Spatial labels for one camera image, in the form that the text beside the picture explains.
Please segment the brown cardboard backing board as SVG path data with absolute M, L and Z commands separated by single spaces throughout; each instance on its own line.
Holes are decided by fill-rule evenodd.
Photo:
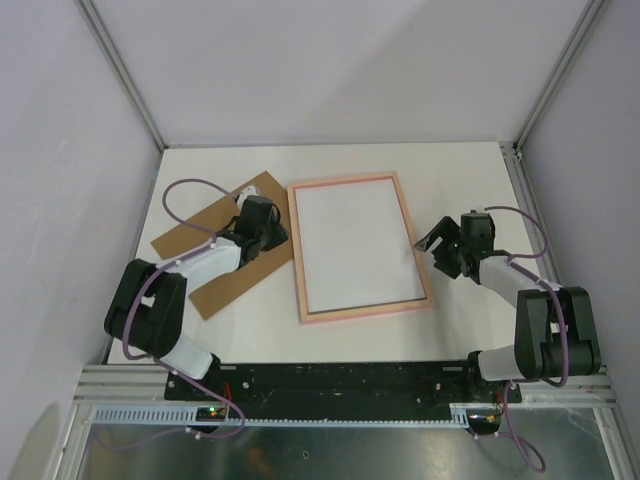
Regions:
M 234 192 L 238 194 L 250 185 L 255 186 L 261 195 L 277 205 L 281 213 L 281 223 L 286 229 L 290 228 L 286 189 L 269 172 L 264 171 L 237 187 Z M 224 197 L 194 214 L 189 221 L 219 231 L 238 213 L 239 210 L 233 205 L 233 201 Z M 207 235 L 204 232 L 178 225 L 154 239 L 151 245 L 161 258 L 169 259 L 199 246 L 206 239 Z M 248 266 L 218 277 L 196 289 L 190 294 L 190 300 L 202 319 L 208 320 L 292 259 L 292 242 L 288 240 L 269 252 L 259 254 Z

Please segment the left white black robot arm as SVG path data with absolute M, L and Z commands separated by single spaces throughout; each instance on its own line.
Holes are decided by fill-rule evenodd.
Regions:
M 149 358 L 186 375 L 185 385 L 197 398 L 214 397 L 221 387 L 213 369 L 219 359 L 184 332 L 187 297 L 287 239 L 276 204 L 247 196 L 239 214 L 224 229 L 210 232 L 203 245 L 161 264 L 129 262 L 105 318 L 106 333 L 121 342 L 126 359 Z

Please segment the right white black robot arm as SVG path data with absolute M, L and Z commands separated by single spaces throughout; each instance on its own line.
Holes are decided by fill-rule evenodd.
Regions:
M 544 381 L 564 386 L 572 376 L 601 368 L 601 353 L 589 293 L 566 287 L 525 268 L 519 255 L 495 248 L 496 226 L 488 212 L 472 210 L 458 222 L 443 217 L 414 244 L 429 252 L 434 267 L 451 279 L 464 276 L 493 291 L 515 309 L 513 343 L 468 356 L 463 393 L 484 401 L 497 381 Z

